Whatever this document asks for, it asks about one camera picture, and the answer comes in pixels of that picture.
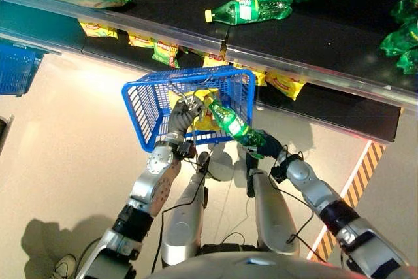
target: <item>person's foot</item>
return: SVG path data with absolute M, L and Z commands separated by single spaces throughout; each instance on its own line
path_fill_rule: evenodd
M 54 272 L 50 279 L 68 279 L 72 276 L 76 268 L 76 258 L 68 254 L 61 258 L 54 267 Z

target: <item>cable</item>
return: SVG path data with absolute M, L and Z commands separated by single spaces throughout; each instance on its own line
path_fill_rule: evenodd
M 242 240 L 243 240 L 243 243 L 241 245 L 244 245 L 246 243 L 245 236 L 241 232 L 234 231 L 234 232 L 229 233 L 225 238 L 223 238 L 223 240 L 220 244 L 223 244 L 227 240 L 227 238 L 229 238 L 231 235 L 240 235 L 242 237 Z
M 288 244 L 290 244 L 290 243 L 292 243 L 296 238 L 297 239 L 299 239 L 302 243 L 303 243 L 303 245 L 305 245 L 308 249 L 309 249 L 309 251 L 311 251 L 313 254 L 315 254 L 315 256 L 316 257 L 318 257 L 318 259 L 320 260 L 320 261 L 322 261 L 323 263 L 326 263 L 326 261 L 321 257 L 321 256 L 319 256 L 318 255 L 318 253 L 317 252 L 315 252 L 314 251 L 314 249 L 312 249 L 310 246 L 309 246 L 309 244 L 308 243 L 306 243 L 300 236 L 299 236 L 299 233 L 300 232 L 302 232 L 302 230 L 307 226 L 307 224 L 308 223 L 310 223 L 311 222 L 311 220 L 314 218 L 314 211 L 309 207 L 309 205 L 308 204 L 306 204 L 304 201 L 302 201 L 301 199 L 299 199 L 298 197 L 296 197 L 296 196 L 294 196 L 294 195 L 292 195 L 292 194 L 290 194 L 289 192 L 286 192 L 286 191 L 284 191 L 284 190 L 282 190 L 282 189 L 279 189 L 277 186 L 275 186 L 275 184 L 273 183 L 273 181 L 272 181 L 272 179 L 271 179 L 271 175 L 269 175 L 268 176 L 268 178 L 270 179 L 270 184 L 272 185 L 272 187 L 275 189 L 275 190 L 277 190 L 277 191 L 280 191 L 280 192 L 282 192 L 282 193 L 284 193 L 284 194 L 286 194 L 286 195 L 288 195 L 288 196 L 290 196 L 290 197 L 292 197 L 292 198 L 294 198 L 294 199 L 296 199 L 296 200 L 298 200 L 299 202 L 301 202 L 303 205 L 305 205 L 306 207 L 308 207 L 309 209 L 310 209 L 310 211 L 311 211 L 311 216 L 308 218 L 308 220 L 306 220 L 306 222 L 302 225 L 302 227 L 300 227 L 299 228 L 299 230 L 296 232 L 296 233 L 293 233 L 293 234 L 291 234 L 290 235 L 290 237 L 287 239 L 287 241 L 286 241 L 286 243 L 288 243 Z
M 195 163 L 193 161 L 191 161 L 189 158 L 186 160 L 188 163 L 190 163 L 192 165 L 192 167 L 196 170 L 196 167 L 194 165 L 198 165 L 200 166 L 198 163 Z M 220 179 L 216 178 L 212 173 L 210 173 L 210 176 L 212 177 L 212 179 L 214 179 L 215 181 L 221 182 Z
M 181 207 L 181 206 L 187 206 L 187 205 L 192 204 L 192 203 L 195 201 L 195 199 L 196 199 L 196 196 L 197 196 L 197 194 L 198 194 L 198 192 L 199 192 L 199 188 L 201 187 L 201 185 L 202 185 L 202 183 L 203 183 L 204 178 L 206 177 L 206 173 L 205 173 L 205 174 L 204 174 L 204 176 L 202 177 L 202 180 L 199 182 L 199 185 L 197 186 L 196 192 L 195 192 L 195 194 L 194 194 L 194 196 L 193 196 L 193 198 L 192 198 L 192 200 L 191 200 L 190 202 L 188 202 L 188 203 L 184 203 L 184 204 L 179 204 L 179 205 L 176 205 L 176 206 L 170 207 L 170 208 L 168 208 L 168 209 L 166 209 L 166 210 L 163 210 L 163 211 L 162 211 L 162 213 L 161 213 L 161 228 L 160 228 L 160 230 L 159 230 L 158 248 L 157 248 L 157 252 L 155 253 L 154 261 L 153 261 L 153 263 L 152 263 L 152 268 L 151 268 L 151 273 L 152 273 L 152 274 L 153 274 L 153 273 L 154 273 L 154 271 L 155 271 L 155 266 L 157 265 L 157 259 L 158 259 L 159 251 L 160 251 L 160 249 L 161 249 L 161 243 L 162 243 L 162 241 L 163 241 L 164 214 L 165 214 L 166 212 L 170 211 L 170 210 L 175 209 L 175 208 L 178 208 L 178 207 Z
M 341 268 L 344 269 L 344 257 L 342 255 L 343 251 L 342 249 L 340 250 L 340 263 L 341 263 Z
M 100 238 L 96 238 L 95 240 L 91 241 L 86 248 L 84 248 L 83 252 L 80 255 L 80 259 L 78 260 L 77 266 L 76 266 L 76 270 L 74 271 L 74 277 L 77 275 L 78 269 L 80 268 L 81 262 L 85 256 L 85 254 L 87 253 L 87 251 L 93 246 L 93 244 L 95 244 L 97 241 L 99 241 L 102 237 Z
M 308 249 L 309 249 L 309 251 L 311 251 L 316 257 L 318 257 L 318 259 L 320 260 L 320 261 L 322 261 L 323 263 L 327 263 L 321 256 L 319 256 L 319 254 L 317 253 L 317 252 L 315 252 L 314 251 L 314 249 L 313 248 L 311 248 L 310 246 L 309 246 L 309 244 L 308 243 L 306 243 L 304 240 L 303 240 L 303 238 L 301 238 L 300 236 L 298 236 L 298 235 L 294 235 L 295 236 L 295 238 L 298 238 Z

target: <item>plastic basket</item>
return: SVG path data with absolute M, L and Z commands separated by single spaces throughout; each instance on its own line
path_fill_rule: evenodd
M 34 61 L 34 51 L 0 44 L 0 94 L 26 93 L 37 70 Z
M 224 105 L 230 106 L 251 125 L 254 103 L 254 74 L 246 69 L 222 66 L 182 69 L 147 74 L 122 89 L 123 99 L 137 132 L 141 147 L 152 152 L 157 141 L 167 134 L 171 108 L 169 90 L 186 93 L 217 88 Z M 231 140 L 223 131 L 195 131 L 196 145 Z

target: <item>yellow bottle cap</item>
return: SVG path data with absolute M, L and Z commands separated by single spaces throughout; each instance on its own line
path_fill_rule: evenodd
M 206 19 L 206 22 L 212 22 L 212 11 L 211 10 L 205 10 L 204 11 L 204 17 Z

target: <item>yellow snack bag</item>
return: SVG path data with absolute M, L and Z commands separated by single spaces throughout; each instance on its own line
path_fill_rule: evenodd
M 114 37 L 115 39 L 118 38 L 118 32 L 115 28 L 110 26 L 101 25 L 98 23 L 91 23 L 91 22 L 82 22 L 79 21 L 81 27 L 86 33 L 87 36 L 90 37 Z
M 276 71 L 268 71 L 266 81 L 293 100 L 296 99 L 305 84 L 304 81 L 278 74 Z
M 152 59 L 157 60 L 172 68 L 179 68 L 176 60 L 178 46 L 175 44 L 166 44 L 162 41 L 154 43 L 154 55 Z
M 233 63 L 234 67 L 237 69 L 248 69 L 255 75 L 255 85 L 257 86 L 267 86 L 266 83 L 266 71 L 258 70 L 253 67 L 247 67 L 246 65 L 241 65 L 239 63 Z
M 185 93 L 184 95 L 188 96 L 193 93 L 194 91 L 189 91 Z M 219 90 L 217 88 L 208 88 L 206 90 L 197 90 L 195 92 L 195 96 L 197 96 L 201 101 L 204 101 L 210 95 L 212 97 L 219 98 Z M 174 106 L 177 103 L 177 100 L 179 100 L 181 97 L 182 96 L 169 90 L 169 103 L 170 103 L 171 109 L 174 108 Z M 203 109 L 202 116 L 195 118 L 194 126 L 195 126 L 195 129 L 199 131 L 219 131 L 220 130 L 219 126 L 215 122 L 214 117 L 212 116 L 212 113 L 206 107 Z
M 224 55 L 213 55 L 213 54 L 205 54 L 203 66 L 204 68 L 207 67 L 218 67 L 220 65 L 228 65 L 229 62 L 224 60 Z
M 145 37 L 138 34 L 128 33 L 129 44 L 131 46 L 143 47 L 143 48 L 154 48 L 155 40 L 151 37 Z

